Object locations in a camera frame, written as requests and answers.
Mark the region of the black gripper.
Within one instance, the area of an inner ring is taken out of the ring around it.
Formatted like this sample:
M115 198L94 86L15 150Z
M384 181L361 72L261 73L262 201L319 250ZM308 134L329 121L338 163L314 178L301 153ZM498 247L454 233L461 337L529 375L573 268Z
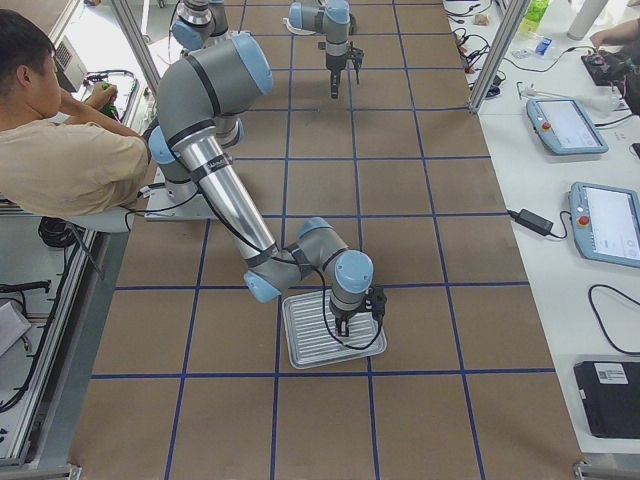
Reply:
M349 338L349 320L353 318L357 314L365 313L366 309L363 306L360 306L354 310L343 310L340 309L335 304L330 305L330 311L334 315L334 324L335 324L335 332L340 341L346 340Z
M339 98L341 71L346 69L349 43L325 43L325 65L330 71L330 97Z

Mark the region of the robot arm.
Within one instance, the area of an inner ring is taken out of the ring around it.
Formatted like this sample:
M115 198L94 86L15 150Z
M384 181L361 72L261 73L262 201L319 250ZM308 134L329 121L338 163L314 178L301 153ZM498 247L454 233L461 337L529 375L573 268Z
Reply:
M325 52L330 71L330 96L339 97L342 72L351 63L358 71L364 51L355 47L350 35L356 31L356 19L346 1L294 1L284 19L287 29L296 34L322 35L318 48ZM231 32L222 1L179 1L169 32L185 53L213 46L240 32Z
M349 320L359 313L383 321L386 296L372 283L370 257L350 249L320 217L308 220L294 243L279 248L218 141L217 123L224 115L247 110L272 88L271 69L259 44L252 35L239 33L169 66L156 94L159 127L169 159L179 162L182 176L195 184L233 236L254 297L269 302L317 273L331 286L320 311L334 315L329 332L342 339L349 334Z

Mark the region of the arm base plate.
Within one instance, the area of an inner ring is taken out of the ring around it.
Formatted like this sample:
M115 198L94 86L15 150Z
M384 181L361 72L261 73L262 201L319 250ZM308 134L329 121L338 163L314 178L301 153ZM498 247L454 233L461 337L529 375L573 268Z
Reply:
M147 206L144 208L144 218L147 221L200 221L215 218L192 182L167 182L160 167L156 168L154 179L146 186L143 196L147 199Z

